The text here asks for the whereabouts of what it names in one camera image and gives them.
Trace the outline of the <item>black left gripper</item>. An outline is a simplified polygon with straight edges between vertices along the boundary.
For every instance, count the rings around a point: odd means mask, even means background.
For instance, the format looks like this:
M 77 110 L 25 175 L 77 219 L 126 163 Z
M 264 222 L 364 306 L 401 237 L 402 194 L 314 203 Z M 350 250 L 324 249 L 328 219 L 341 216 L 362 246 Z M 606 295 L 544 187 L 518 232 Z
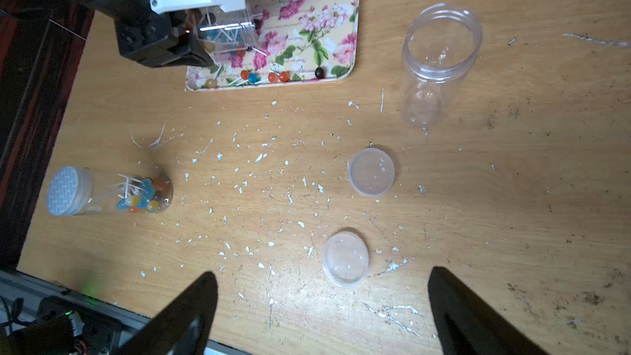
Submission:
M 116 21 L 118 50 L 122 57 L 149 68 L 210 67 L 214 64 L 198 38 L 200 12 L 166 12 L 143 24 Z

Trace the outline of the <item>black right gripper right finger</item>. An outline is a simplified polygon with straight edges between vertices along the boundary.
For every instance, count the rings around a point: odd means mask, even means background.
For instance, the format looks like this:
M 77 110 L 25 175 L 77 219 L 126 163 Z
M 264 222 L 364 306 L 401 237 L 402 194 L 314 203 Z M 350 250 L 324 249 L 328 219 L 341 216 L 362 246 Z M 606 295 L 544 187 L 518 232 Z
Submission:
M 428 295 L 445 354 L 544 354 L 445 267 L 432 268 Z

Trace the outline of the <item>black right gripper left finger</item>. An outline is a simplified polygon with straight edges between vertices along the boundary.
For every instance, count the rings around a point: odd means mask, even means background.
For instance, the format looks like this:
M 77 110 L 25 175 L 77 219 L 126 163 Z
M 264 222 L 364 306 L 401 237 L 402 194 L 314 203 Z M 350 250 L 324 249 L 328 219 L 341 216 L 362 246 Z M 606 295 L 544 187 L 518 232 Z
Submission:
M 202 354 L 218 306 L 218 283 L 207 271 L 128 340 L 117 354 Z

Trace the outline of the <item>clear plastic jar lid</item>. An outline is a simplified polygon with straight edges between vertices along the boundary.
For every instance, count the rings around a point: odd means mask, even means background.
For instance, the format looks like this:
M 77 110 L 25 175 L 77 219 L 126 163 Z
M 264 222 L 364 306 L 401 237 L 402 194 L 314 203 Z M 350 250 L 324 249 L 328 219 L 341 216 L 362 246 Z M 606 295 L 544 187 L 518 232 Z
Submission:
M 394 184 L 394 161 L 383 150 L 366 148 L 348 164 L 348 180 L 353 189 L 365 197 L 380 197 Z

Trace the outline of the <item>clear plastic candy jar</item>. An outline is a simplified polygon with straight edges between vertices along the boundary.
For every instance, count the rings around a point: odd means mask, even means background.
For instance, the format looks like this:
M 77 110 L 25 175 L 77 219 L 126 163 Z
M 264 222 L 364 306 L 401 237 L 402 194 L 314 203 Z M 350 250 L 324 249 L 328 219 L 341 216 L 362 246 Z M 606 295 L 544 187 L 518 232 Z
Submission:
M 410 126 L 430 130 L 446 114 L 481 49 L 483 30 L 464 6 L 424 9 L 404 37 L 399 113 Z

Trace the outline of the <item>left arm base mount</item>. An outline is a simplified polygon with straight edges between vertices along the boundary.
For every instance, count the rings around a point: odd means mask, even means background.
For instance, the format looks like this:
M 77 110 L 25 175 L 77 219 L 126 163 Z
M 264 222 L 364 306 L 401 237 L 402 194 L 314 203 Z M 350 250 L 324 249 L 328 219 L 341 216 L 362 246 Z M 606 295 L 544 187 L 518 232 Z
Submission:
M 55 297 L 39 304 L 34 320 L 21 320 L 24 299 L 1 302 L 2 354 L 111 354 L 119 348 L 123 325 L 85 307 Z

